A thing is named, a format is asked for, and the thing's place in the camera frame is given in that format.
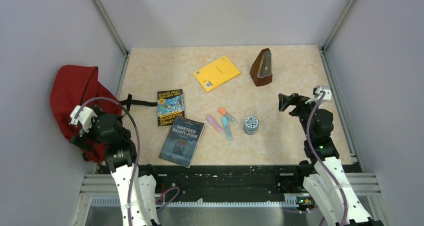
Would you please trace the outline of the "red student backpack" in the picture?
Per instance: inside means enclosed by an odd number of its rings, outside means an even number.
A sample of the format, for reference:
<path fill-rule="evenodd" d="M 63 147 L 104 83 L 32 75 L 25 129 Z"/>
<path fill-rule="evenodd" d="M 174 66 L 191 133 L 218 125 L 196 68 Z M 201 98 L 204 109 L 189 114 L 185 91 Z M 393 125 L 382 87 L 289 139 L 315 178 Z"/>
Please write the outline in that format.
<path fill-rule="evenodd" d="M 98 67 L 79 65 L 64 65 L 56 74 L 50 93 L 50 107 L 63 136 L 69 142 L 73 132 L 69 124 L 70 114 L 77 105 L 88 107 L 97 105 L 106 113 L 119 116 L 122 124 L 124 115 L 129 112 L 132 105 L 150 107 L 157 105 L 154 102 L 135 100 L 132 95 L 119 101 L 99 82 L 98 77 Z"/>

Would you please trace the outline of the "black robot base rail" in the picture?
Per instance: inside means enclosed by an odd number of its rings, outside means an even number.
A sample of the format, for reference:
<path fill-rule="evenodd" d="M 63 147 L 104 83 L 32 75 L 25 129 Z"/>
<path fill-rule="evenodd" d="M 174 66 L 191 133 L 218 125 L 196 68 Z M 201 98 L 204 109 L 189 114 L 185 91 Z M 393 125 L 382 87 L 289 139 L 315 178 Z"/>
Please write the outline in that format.
<path fill-rule="evenodd" d="M 175 202 L 282 202 L 286 193 L 305 193 L 304 177 L 311 164 L 242 166 L 139 166 L 139 176 L 153 174 L 156 193 L 173 189 Z"/>

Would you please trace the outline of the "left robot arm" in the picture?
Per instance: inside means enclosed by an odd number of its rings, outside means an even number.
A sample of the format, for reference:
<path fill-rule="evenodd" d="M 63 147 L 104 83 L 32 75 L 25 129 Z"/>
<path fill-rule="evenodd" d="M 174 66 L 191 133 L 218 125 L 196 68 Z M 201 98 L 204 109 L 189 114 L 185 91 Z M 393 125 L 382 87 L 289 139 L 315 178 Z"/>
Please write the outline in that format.
<path fill-rule="evenodd" d="M 136 145 L 119 116 L 97 105 L 77 105 L 70 114 L 71 125 L 81 125 L 77 138 L 105 145 L 105 162 L 118 190 L 123 225 L 159 225 L 155 191 L 160 179 L 151 165 L 139 170 Z"/>

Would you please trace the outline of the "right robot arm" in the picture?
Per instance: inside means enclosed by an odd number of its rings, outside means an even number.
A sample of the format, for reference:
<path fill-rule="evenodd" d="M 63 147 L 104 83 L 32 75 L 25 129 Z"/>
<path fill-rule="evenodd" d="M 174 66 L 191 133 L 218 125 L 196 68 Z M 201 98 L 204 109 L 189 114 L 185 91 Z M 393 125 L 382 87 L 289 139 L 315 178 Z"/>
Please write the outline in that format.
<path fill-rule="evenodd" d="M 331 138 L 334 115 L 320 108 L 325 96 L 325 91 L 316 98 L 297 93 L 278 95 L 279 111 L 294 106 L 289 115 L 301 123 L 306 137 L 304 151 L 311 161 L 297 167 L 293 185 L 312 197 L 323 216 L 320 225 L 383 225 L 365 209 L 348 180 Z"/>

